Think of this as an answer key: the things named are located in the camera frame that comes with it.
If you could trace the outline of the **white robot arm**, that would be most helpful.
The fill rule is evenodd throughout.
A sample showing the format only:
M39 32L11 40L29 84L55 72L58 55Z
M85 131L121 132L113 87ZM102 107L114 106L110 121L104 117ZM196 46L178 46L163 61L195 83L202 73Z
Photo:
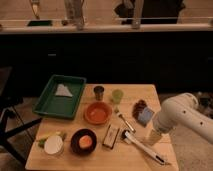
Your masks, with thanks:
M152 126L146 142L153 146L164 134L181 124L213 144L213 120L198 111L198 99L191 93L167 98L152 118Z

